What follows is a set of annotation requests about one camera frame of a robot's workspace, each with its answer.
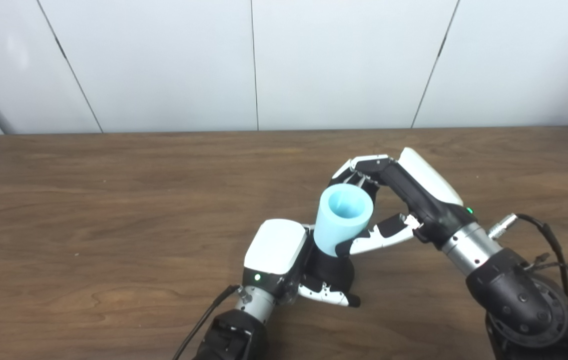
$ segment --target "light blue cup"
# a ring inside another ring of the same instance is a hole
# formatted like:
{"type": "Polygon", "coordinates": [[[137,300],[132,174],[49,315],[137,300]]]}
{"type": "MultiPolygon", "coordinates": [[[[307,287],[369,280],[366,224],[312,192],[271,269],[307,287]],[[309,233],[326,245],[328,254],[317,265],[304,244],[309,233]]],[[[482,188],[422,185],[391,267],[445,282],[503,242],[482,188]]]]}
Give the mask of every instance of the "light blue cup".
{"type": "Polygon", "coordinates": [[[335,246],[359,234],[373,215],[373,200],[359,187],[335,184],[320,198],[314,238],[324,253],[337,257],[335,246]]]}

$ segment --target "wooden table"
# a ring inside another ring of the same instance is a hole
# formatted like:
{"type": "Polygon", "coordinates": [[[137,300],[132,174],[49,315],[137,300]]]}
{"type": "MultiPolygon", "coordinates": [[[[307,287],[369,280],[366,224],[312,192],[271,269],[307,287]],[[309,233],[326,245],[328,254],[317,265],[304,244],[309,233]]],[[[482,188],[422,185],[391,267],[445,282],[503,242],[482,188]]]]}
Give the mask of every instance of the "wooden table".
{"type": "MultiPolygon", "coordinates": [[[[346,159],[406,146],[486,228],[533,215],[568,260],[568,127],[0,136],[0,360],[168,360],[241,279],[263,221],[312,223],[346,159]]],[[[381,191],[373,221],[403,210],[381,191]]],[[[525,223],[501,240],[549,251],[525,223]]],[[[276,309],[270,359],[492,358],[482,309],[432,246],[353,261],[362,307],[276,309]]]]}

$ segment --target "silver metal joint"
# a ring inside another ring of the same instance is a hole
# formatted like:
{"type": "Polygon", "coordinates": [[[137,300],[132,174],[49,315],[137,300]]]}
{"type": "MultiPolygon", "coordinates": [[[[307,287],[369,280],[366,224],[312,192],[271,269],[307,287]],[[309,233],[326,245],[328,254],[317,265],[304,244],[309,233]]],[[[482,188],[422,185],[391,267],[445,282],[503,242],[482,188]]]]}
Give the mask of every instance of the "silver metal joint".
{"type": "Polygon", "coordinates": [[[442,252],[465,276],[482,266],[490,256],[500,250],[501,246],[492,241],[476,222],[460,228],[442,246],[442,252]]]}
{"type": "Polygon", "coordinates": [[[496,223],[490,230],[488,231],[488,237],[492,240],[497,240],[501,235],[504,235],[506,230],[513,226],[513,224],[517,221],[517,215],[515,214],[508,214],[505,218],[501,219],[499,223],[496,223]]]}
{"type": "Polygon", "coordinates": [[[235,309],[248,313],[250,316],[265,324],[275,307],[275,297],[269,292],[254,286],[244,287],[243,290],[251,300],[244,302],[242,298],[237,301],[235,309]]]}

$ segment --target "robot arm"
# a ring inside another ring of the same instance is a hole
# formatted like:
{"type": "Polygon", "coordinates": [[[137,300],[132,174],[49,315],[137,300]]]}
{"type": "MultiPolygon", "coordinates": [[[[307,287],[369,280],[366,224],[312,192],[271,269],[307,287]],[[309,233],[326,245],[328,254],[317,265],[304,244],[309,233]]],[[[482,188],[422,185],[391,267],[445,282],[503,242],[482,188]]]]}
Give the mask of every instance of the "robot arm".
{"type": "Polygon", "coordinates": [[[408,214],[395,215],[368,235],[339,244],[340,255],[407,240],[409,228],[466,276],[469,292],[487,311],[487,330],[498,360],[568,359],[567,296],[549,278],[531,273],[521,256],[494,241],[512,219],[498,224],[492,237],[487,235],[446,180],[410,148],[398,161],[374,155],[347,164],[334,181],[354,183],[353,178],[359,178],[358,184],[388,186],[406,203],[408,214]],[[351,177],[343,174],[349,172],[351,177]]]}

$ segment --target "metal connector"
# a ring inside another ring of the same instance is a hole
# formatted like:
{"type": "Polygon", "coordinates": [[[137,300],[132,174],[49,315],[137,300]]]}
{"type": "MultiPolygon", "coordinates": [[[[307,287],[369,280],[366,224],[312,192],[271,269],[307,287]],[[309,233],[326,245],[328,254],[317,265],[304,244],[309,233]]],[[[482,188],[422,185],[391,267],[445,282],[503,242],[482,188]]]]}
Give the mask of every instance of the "metal connector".
{"type": "Polygon", "coordinates": [[[250,296],[250,294],[243,286],[240,286],[240,288],[237,289],[237,295],[240,297],[242,303],[244,304],[250,303],[252,301],[252,296],[250,296]]]}
{"type": "Polygon", "coordinates": [[[490,230],[488,230],[488,237],[497,240],[501,235],[504,235],[506,230],[513,226],[513,224],[517,221],[517,215],[515,214],[508,214],[505,218],[501,219],[499,223],[496,223],[490,230]]]}

